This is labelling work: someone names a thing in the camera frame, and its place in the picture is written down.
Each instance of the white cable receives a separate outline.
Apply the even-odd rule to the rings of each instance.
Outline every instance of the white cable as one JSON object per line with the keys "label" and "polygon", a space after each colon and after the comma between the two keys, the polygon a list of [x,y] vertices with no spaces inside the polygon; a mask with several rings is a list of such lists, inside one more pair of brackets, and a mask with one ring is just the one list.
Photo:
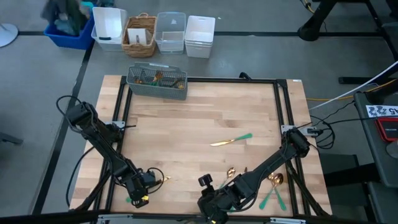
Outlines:
{"label": "white cable", "polygon": [[323,105],[326,105],[326,104],[328,104],[328,103],[330,103],[330,102],[332,102],[332,101],[337,100],[338,98],[341,98],[341,97],[343,97],[343,96],[345,96],[345,95],[348,95],[348,94],[354,92],[355,90],[358,90],[358,89],[360,89],[360,88],[366,86],[367,84],[371,83],[373,80],[375,80],[375,79],[377,79],[378,77],[380,77],[381,75],[385,74],[386,71],[390,70],[393,66],[397,65],[397,63],[398,63],[398,62],[393,63],[392,65],[390,65],[390,67],[386,68],[386,69],[385,69],[384,71],[382,71],[380,74],[376,75],[375,77],[373,77],[372,79],[370,79],[370,80],[367,81],[366,83],[363,83],[362,85],[356,87],[355,89],[350,90],[350,91],[348,91],[348,92],[346,92],[346,93],[344,93],[344,94],[342,94],[342,95],[340,95],[340,96],[337,96],[336,98],[333,98],[333,99],[331,99],[331,100],[329,100],[329,101],[326,101],[326,102],[324,102],[324,103],[321,103],[321,104],[319,104],[318,106],[314,106],[313,108],[310,108],[310,110],[314,110],[315,108],[319,108],[319,107],[321,107],[321,106],[323,106]]}

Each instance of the metal bracket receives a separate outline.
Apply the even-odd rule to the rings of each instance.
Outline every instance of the metal bracket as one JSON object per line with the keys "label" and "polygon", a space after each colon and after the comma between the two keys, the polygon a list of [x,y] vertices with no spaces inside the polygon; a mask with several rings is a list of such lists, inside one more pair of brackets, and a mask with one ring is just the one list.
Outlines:
{"label": "metal bracket", "polygon": [[272,218],[271,223],[278,224],[305,224],[305,220],[296,220],[292,218]]}
{"label": "metal bracket", "polygon": [[116,126],[119,128],[124,128],[126,126],[126,123],[124,121],[108,121],[105,122],[105,124],[111,124],[111,122],[116,124]]}
{"label": "metal bracket", "polygon": [[[280,131],[283,134],[284,132],[295,128],[296,126],[293,125],[282,125],[280,126]],[[304,136],[318,136],[320,131],[317,130],[317,127],[311,126],[311,127],[302,127],[299,129],[299,131],[304,135]]]}
{"label": "metal bracket", "polygon": [[131,218],[132,214],[110,214],[110,215],[98,215],[98,221],[102,223],[105,223],[105,221],[110,221],[110,220],[117,220],[120,218]]}

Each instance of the white container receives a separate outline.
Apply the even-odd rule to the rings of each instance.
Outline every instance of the white container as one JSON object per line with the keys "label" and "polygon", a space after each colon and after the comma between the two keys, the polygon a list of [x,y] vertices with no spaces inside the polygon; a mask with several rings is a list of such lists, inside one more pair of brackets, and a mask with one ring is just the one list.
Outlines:
{"label": "white container", "polygon": [[155,41],[162,54],[184,53],[185,26],[185,13],[161,12],[157,15]]}
{"label": "white container", "polygon": [[210,58],[211,45],[185,43],[185,47],[187,48],[188,57]]}
{"label": "white container", "polygon": [[105,51],[123,51],[121,47],[123,29],[127,21],[127,12],[123,9],[94,7],[95,26],[91,37]]}
{"label": "white container", "polygon": [[185,41],[196,42],[196,44],[212,44],[215,24],[216,19],[213,17],[189,16]]}

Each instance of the red device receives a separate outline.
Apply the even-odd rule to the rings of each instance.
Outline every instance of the red device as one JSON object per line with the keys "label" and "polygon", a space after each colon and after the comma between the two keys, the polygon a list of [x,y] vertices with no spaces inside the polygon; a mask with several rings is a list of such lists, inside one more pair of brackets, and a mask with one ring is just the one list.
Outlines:
{"label": "red device", "polygon": [[398,118],[378,118],[375,122],[383,141],[398,140]]}

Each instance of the wicker basket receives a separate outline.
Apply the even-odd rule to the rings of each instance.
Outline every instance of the wicker basket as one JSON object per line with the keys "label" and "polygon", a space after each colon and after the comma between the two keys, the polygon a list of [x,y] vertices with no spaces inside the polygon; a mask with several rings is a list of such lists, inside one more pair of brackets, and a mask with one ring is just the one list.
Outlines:
{"label": "wicker basket", "polygon": [[[148,16],[141,13],[139,16],[130,17],[123,30],[122,49],[130,57],[151,57],[155,53],[155,23],[156,16]],[[152,39],[148,46],[141,44],[130,44],[127,28],[145,28],[152,34]]]}

